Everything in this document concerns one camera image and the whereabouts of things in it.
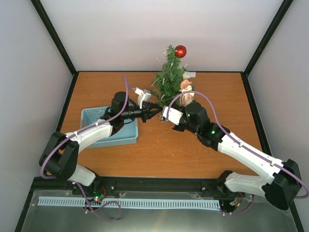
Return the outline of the snowman ornament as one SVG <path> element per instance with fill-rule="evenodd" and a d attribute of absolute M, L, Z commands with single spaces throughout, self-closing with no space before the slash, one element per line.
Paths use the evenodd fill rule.
<path fill-rule="evenodd" d="M 180 97 L 180 105 L 186 107 L 191 102 L 194 101 L 194 93 L 189 93 L 189 91 L 193 91 L 192 82 L 188 79 L 184 79 L 180 84 L 180 92 L 183 93 Z"/>

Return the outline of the clear angel ornament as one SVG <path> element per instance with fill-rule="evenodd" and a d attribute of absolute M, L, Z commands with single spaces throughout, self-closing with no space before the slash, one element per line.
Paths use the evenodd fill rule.
<path fill-rule="evenodd" d="M 195 77 L 196 77 L 196 72 L 185 71 L 183 73 L 183 79 L 190 79 L 190 78 L 195 78 Z"/>

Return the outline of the red ball ornament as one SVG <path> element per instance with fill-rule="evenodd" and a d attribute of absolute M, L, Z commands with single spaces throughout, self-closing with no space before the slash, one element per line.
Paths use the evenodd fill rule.
<path fill-rule="evenodd" d="M 186 56 L 187 50 L 184 45 L 178 45 L 175 47 L 175 57 L 177 58 L 183 58 Z"/>

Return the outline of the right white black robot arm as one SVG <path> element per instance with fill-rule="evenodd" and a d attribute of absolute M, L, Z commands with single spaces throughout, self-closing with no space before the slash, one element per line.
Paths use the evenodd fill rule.
<path fill-rule="evenodd" d="M 211 122 L 206 109 L 198 102 L 180 110 L 165 107 L 163 116 L 174 123 L 174 130 L 190 131 L 204 146 L 238 160 L 256 173 L 223 172 L 217 179 L 222 194 L 226 191 L 249 193 L 266 198 L 280 210 L 290 208 L 301 189 L 301 184 L 295 179 L 301 177 L 295 161 L 276 159 L 243 142 L 229 129 Z"/>

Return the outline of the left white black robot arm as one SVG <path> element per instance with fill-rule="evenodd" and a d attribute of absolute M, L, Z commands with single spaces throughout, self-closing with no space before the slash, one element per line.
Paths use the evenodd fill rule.
<path fill-rule="evenodd" d="M 131 103 L 126 92 L 117 92 L 110 108 L 94 123 L 75 132 L 54 132 L 39 160 L 41 176 L 79 183 L 89 194 L 98 193 L 98 176 L 94 171 L 78 165 L 79 153 L 93 143 L 118 133 L 125 120 L 140 118 L 146 122 L 160 113 L 163 108 L 148 99 L 149 95 L 144 92 L 140 95 L 140 103 Z"/>

